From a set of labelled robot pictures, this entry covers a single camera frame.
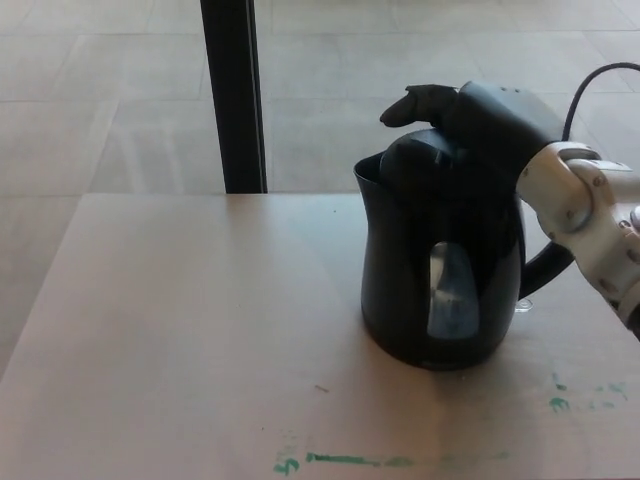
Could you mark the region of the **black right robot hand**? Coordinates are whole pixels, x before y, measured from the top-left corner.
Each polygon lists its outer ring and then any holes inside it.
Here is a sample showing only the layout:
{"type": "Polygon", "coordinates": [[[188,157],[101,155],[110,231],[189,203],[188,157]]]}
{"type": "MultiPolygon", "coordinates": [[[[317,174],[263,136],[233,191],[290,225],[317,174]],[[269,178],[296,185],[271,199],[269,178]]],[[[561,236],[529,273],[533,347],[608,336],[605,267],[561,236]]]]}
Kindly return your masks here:
{"type": "Polygon", "coordinates": [[[487,82],[410,85],[380,116],[387,127],[426,122],[474,154],[510,189],[528,162],[563,136],[563,122],[535,94],[487,82]]]}

